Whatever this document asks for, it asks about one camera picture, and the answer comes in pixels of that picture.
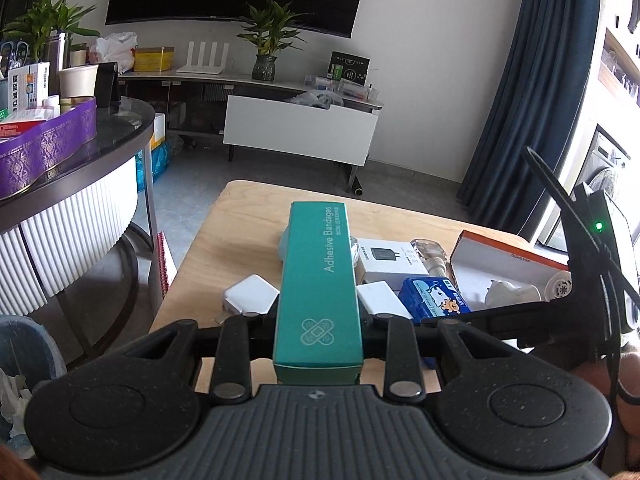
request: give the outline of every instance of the gray floor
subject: gray floor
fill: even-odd
[[[364,190],[362,200],[466,220],[466,213],[455,197],[458,185],[453,182],[377,162],[367,163],[358,172],[358,177]],[[345,191],[346,176],[338,164],[247,148],[237,148],[235,160],[228,162],[223,146],[201,142],[194,151],[180,152],[154,185],[158,227],[166,235],[177,266],[210,205],[232,180],[254,180],[353,196]],[[144,194],[140,194],[134,221],[147,228]],[[140,296],[113,347],[144,335],[153,321],[146,288],[150,254],[139,244],[136,249],[140,264]],[[104,333],[126,296],[129,273],[120,260],[118,250],[111,250],[67,289],[75,315],[92,342]],[[55,300],[31,317],[49,330],[66,361],[81,353]]]

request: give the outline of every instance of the green box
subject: green box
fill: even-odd
[[[362,334],[343,203],[291,204],[273,365],[283,384],[358,381]]]

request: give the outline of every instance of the tv stand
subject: tv stand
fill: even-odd
[[[168,132],[223,134],[229,161],[236,146],[332,160],[344,165],[347,190],[362,194],[357,171],[367,159],[380,102],[343,96],[344,107],[305,107],[284,101],[308,86],[225,73],[127,72],[119,84],[122,94],[164,113]]]

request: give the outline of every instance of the person's hand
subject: person's hand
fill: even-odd
[[[603,395],[609,395],[609,374],[604,360],[595,363],[583,363],[574,370],[574,374],[591,383]],[[640,396],[640,353],[623,353],[620,360],[620,383],[635,396]],[[628,433],[626,447],[627,466],[640,466],[640,406],[631,406],[620,397],[616,400],[620,424]],[[640,480],[640,474],[615,476],[616,480]]]
[[[6,446],[0,445],[0,480],[38,480],[38,475]]]

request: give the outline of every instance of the dark glass vase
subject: dark glass vase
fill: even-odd
[[[257,81],[273,81],[276,75],[276,56],[255,56],[254,71],[251,73],[251,79]]]

